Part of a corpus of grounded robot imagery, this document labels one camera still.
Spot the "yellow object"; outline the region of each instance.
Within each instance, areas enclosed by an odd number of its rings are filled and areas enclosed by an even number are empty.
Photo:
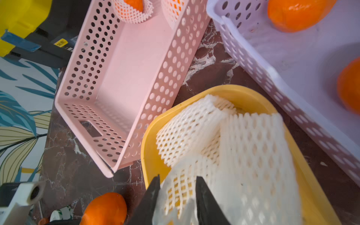
[[[9,32],[25,38],[48,17],[52,0],[0,0],[0,37]],[[14,45],[0,40],[0,57]]]
[[[247,87],[238,85],[221,85],[210,88],[171,108],[154,119],[146,130],[143,138],[141,145],[141,165],[146,188],[149,186],[149,182],[151,182],[153,177],[158,174],[160,174],[160,180],[162,182],[171,169],[164,164],[158,153],[156,146],[156,135],[158,131],[185,107],[208,94],[217,95],[229,100],[236,106],[238,112],[258,114],[277,112],[274,106],[264,96]],[[285,138],[294,160],[296,180],[299,184],[304,225],[341,225],[318,181],[285,125],[284,128]]]
[[[308,29],[322,20],[336,0],[269,0],[267,15],[283,32]]]
[[[66,45],[68,43],[67,40],[65,40],[64,38],[61,38],[60,40],[58,40],[57,42],[54,43],[54,45],[58,46],[58,47],[62,47],[64,45]]]

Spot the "orange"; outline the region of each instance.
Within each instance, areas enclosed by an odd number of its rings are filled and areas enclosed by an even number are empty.
[[[267,15],[283,32],[308,29],[322,20],[336,0],[269,0]]]
[[[80,225],[122,225],[127,207],[124,198],[110,192],[92,200],[82,216]]]
[[[339,75],[337,92],[345,107],[360,115],[360,58],[352,61]]]
[[[124,2],[140,12],[144,10],[143,0],[124,0]]]

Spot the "foam fruit net sleeve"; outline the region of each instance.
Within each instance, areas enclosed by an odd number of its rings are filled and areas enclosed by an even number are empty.
[[[234,113],[231,102],[212,95],[186,107],[157,134],[161,159],[173,167],[185,154],[195,151],[217,162],[220,122]]]
[[[213,188],[216,170],[216,164],[198,154],[189,154],[181,159],[172,168],[161,185],[154,211],[153,224],[167,225],[171,220],[176,224],[176,222],[179,222],[178,218],[180,220],[182,218],[191,218],[192,224],[197,224],[195,216],[196,177],[202,176],[209,188]],[[192,210],[183,215],[186,206],[191,201],[194,204]]]
[[[125,23],[141,23],[151,17],[154,6],[149,0],[144,0],[144,10],[140,12],[134,9],[129,4],[125,3],[124,0],[112,0],[114,12],[117,17]]]
[[[231,224],[300,225],[301,201],[280,114],[228,116],[213,195]]]

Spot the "marble surface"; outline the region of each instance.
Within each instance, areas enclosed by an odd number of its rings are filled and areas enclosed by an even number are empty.
[[[283,116],[341,222],[360,224],[360,188],[225,53],[220,34],[210,22],[174,105],[222,84],[249,87],[271,101]],[[75,218],[81,218],[89,202],[107,192],[122,194],[131,216],[145,192],[140,161],[117,171],[111,179],[105,178],[54,107],[42,165],[40,179],[46,182],[42,199],[44,216],[70,205]]]

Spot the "basket hole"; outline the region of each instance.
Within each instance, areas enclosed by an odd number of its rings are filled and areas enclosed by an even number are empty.
[[[250,9],[250,6],[251,6],[251,3],[249,3],[249,4],[246,6],[245,10]]]
[[[237,10],[238,8],[239,8],[239,6],[240,6],[240,2],[238,2],[238,3],[236,3],[236,5],[235,5],[235,10]]]
[[[191,13],[191,8],[190,8],[190,6],[188,6],[188,7],[186,8],[186,14],[187,14],[187,15],[190,15],[190,13]]]
[[[226,1],[224,2],[224,4],[222,4],[222,9],[225,10],[227,6],[228,6],[228,2]]]

